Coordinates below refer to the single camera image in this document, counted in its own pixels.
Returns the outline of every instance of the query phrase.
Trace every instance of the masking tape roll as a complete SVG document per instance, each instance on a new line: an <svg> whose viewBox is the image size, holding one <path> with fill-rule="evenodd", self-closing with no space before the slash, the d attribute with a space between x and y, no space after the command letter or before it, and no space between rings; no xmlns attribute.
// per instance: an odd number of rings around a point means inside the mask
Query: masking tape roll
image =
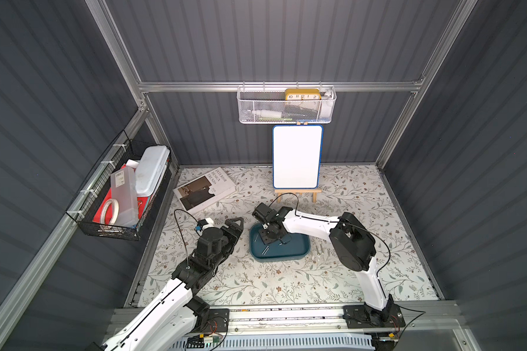
<svg viewBox="0 0 527 351"><path fill-rule="evenodd" d="M107 213L107 209L109 208L110 205L112 206L111 221L109 221L109 223L105 223L105 214ZM115 221L117 221L118 214L119 214L119 202L115 199L109 199L103 205L102 214L99 216L99 222L101 224L113 225Z"/></svg>

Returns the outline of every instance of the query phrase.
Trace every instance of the robotic arm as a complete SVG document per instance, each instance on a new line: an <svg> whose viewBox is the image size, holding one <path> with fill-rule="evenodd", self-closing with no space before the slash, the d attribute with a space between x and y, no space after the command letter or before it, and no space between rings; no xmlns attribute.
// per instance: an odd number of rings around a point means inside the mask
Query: robotic arm
<svg viewBox="0 0 527 351"><path fill-rule="evenodd" d="M264 203L260 203L252 215L263 225L260 236L265 244L281 240L289 233L307 234L331 242L341 263L357 272L371 324L384 325L394 305L393 299L377 277L375 239L354 215L345 212L339 217L324 217L295 213L291 207L276 211ZM210 218L197 224L202 235L193 253L177 265L172 279L154 300L101 347L96 345L96 350L162 351L192 330L204 329L209 305L196 294L215 276L218 265L234 251L244 230L244 220L228 219L226 226L220 228L216 228Z"/></svg>
<svg viewBox="0 0 527 351"><path fill-rule="evenodd" d="M281 207L279 211L260 203L252 215L263 225L260 236L271 244L289 233L316 236L334 246L341 263L356 271L365 296L365 309L373 325L382 326L389 318L392 296L377 277L375 239L357 218L344 212L339 217L317 216Z"/></svg>
<svg viewBox="0 0 527 351"><path fill-rule="evenodd" d="M244 220L228 219L226 226L220 228L210 218L197 224L202 230L197 248L177 265L172 279L158 296L119 333L96 346L97 350L167 350L185 334L207 325L209 305L196 294L234 251L244 230Z"/></svg>

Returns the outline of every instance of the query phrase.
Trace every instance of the metal wall panel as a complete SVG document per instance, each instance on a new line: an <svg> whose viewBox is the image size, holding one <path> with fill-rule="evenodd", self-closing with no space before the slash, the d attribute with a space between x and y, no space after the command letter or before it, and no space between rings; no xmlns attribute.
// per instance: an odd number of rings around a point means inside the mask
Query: metal wall panel
<svg viewBox="0 0 527 351"><path fill-rule="evenodd" d="M527 349L527 1L479 2L386 174L483 349Z"/></svg>
<svg viewBox="0 0 527 351"><path fill-rule="evenodd" d="M238 121L235 93L150 93L181 165L270 164L271 124ZM374 162L409 93L338 93L322 162Z"/></svg>
<svg viewBox="0 0 527 351"><path fill-rule="evenodd" d="M457 5L107 2L142 81L416 80Z"/></svg>
<svg viewBox="0 0 527 351"><path fill-rule="evenodd" d="M0 1L0 304L135 111L83 2ZM4 349L101 338L143 245L76 233Z"/></svg>

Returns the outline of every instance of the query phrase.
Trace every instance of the wooden easel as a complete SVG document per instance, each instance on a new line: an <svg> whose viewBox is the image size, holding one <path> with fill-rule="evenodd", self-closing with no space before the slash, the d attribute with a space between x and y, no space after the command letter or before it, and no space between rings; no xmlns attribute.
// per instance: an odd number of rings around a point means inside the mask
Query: wooden easel
<svg viewBox="0 0 527 351"><path fill-rule="evenodd" d="M322 189L275 189L275 193L277 193L278 196L286 193L299 193L301 196L302 193L312 193L312 202L316 202L316 195L321 192Z"/></svg>

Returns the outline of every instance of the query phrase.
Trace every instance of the zip tie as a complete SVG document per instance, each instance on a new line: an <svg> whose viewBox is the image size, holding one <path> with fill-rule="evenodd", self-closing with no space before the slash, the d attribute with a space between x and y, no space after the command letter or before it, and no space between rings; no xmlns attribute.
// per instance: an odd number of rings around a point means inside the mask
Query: zip tie
<svg viewBox="0 0 527 351"><path fill-rule="evenodd" d="M113 144L113 146L120 146L123 148L123 150L127 151L127 145L125 144Z"/></svg>
<svg viewBox="0 0 527 351"><path fill-rule="evenodd" d="M71 214L79 214L82 217L84 217L84 212L82 210L79 210L79 211L66 211L66 213L69 214L69 215L71 215Z"/></svg>
<svg viewBox="0 0 527 351"><path fill-rule="evenodd" d="M113 166L113 169L115 169L115 164L113 163L113 161L102 161L100 162L100 164L110 164Z"/></svg>
<svg viewBox="0 0 527 351"><path fill-rule="evenodd" d="M94 198L98 198L98 194L95 192L94 189L81 190L80 193L92 193L94 195Z"/></svg>

